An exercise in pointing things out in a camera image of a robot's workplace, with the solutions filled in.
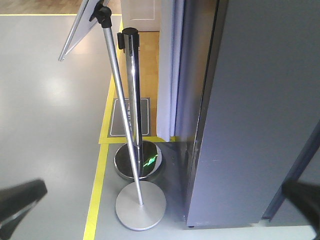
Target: black stanchion top cap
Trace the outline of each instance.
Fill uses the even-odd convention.
[[[138,30],[133,27],[127,27],[122,30],[122,33],[126,35],[135,35],[135,34],[138,34]]]

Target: stanchion post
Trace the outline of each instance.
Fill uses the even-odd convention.
[[[139,34],[133,27],[127,27],[117,34],[119,49],[124,49],[129,89],[129,108],[133,147],[139,177],[143,176],[144,152],[141,123]]]

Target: sign board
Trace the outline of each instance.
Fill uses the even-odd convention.
[[[79,11],[75,17],[69,35],[65,41],[59,61],[63,61],[68,53],[90,32],[90,30],[98,22],[97,19],[90,20],[94,12],[96,4],[100,0],[82,0]],[[109,0],[104,1],[104,5],[108,4]]]

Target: sign holder pole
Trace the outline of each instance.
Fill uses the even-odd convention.
[[[96,18],[103,28],[115,87],[121,106],[122,120],[134,178],[134,182],[124,187],[119,193],[115,203],[115,211],[124,226],[131,230],[143,231],[156,226],[160,222],[165,214],[167,201],[163,191],[157,185],[152,182],[139,180],[136,164],[137,155],[130,131],[124,90],[111,29],[112,12],[110,8],[103,6],[103,2],[101,0],[96,4],[90,20],[92,21]]]

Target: silver pole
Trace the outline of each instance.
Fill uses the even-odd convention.
[[[116,88],[116,92],[117,92],[118,99],[119,99],[120,106],[121,106],[121,113],[122,113],[124,129],[125,129],[125,135],[126,135],[126,139],[128,141],[127,144],[128,144],[128,150],[129,150],[129,156],[130,156],[130,161],[131,161],[133,178],[134,178],[134,182],[135,182],[135,186],[136,186],[136,191],[138,194],[139,204],[142,206],[144,204],[144,202],[142,199],[140,181],[139,181],[139,176],[138,176],[138,169],[137,169],[137,165],[136,165],[136,154],[135,154],[133,138],[132,138],[130,126],[129,126],[124,89],[122,87],[119,65],[118,65],[117,55],[116,55],[116,48],[115,48],[115,44],[114,44],[114,39],[113,39],[111,27],[104,28],[103,33],[104,33],[104,37],[105,37],[106,47],[108,49],[109,59],[110,59],[110,63],[111,63],[111,69],[112,69],[114,83],[115,83],[115,88]]]
[[[137,156],[138,175],[143,175],[144,155],[141,124],[140,73],[139,73],[139,35],[132,27],[123,31],[126,72],[128,77],[129,106],[133,146]]]

